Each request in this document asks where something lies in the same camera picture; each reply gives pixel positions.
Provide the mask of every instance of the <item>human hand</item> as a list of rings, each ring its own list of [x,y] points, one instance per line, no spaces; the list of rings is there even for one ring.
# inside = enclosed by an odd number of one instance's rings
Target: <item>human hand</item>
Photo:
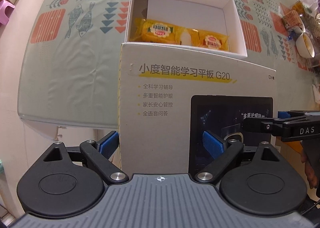
[[[307,176],[310,188],[314,188],[318,184],[318,179],[315,175],[315,171],[311,167],[307,154],[301,151],[301,162],[304,163],[304,173]]]

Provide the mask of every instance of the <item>table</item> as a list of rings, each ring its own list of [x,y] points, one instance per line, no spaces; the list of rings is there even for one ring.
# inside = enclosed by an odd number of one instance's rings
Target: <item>table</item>
[[[235,0],[246,60],[277,70],[279,110],[316,107],[313,73],[278,16],[279,7],[286,12],[295,2]],[[21,70],[21,118],[117,128],[118,66],[128,6],[129,0],[44,1]]]

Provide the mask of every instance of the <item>tablet screen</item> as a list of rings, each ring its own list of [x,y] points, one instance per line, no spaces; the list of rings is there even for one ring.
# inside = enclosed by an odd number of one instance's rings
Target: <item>tablet screen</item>
[[[212,131],[222,139],[241,140],[247,146],[271,141],[271,134],[246,132],[242,129],[246,117],[272,117],[270,97],[202,96],[191,99],[189,173],[195,175],[213,159],[202,143],[204,131]]]

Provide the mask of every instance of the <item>metal bolt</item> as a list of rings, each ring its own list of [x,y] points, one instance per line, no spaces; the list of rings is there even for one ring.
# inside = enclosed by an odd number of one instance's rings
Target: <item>metal bolt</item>
[[[115,172],[110,175],[110,178],[116,181],[125,179],[125,174],[122,172]]]
[[[213,175],[209,172],[201,172],[197,175],[198,179],[206,181],[213,178]]]

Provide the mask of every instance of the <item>cardboard box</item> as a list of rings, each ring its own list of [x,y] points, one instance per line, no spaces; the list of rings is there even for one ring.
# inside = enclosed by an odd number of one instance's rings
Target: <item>cardboard box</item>
[[[228,35],[230,51],[171,44],[159,45],[182,47],[238,59],[247,57],[234,0],[130,0],[125,42],[130,42],[134,36],[135,18],[159,20],[186,28]]]
[[[181,47],[123,43],[119,78],[122,170],[128,175],[187,173],[194,164],[194,157],[189,156],[197,152],[199,139],[194,135],[213,126],[226,137],[242,132],[241,120],[249,114],[276,117],[276,94],[273,69]],[[262,139],[245,140],[248,134],[242,134],[247,145]]]

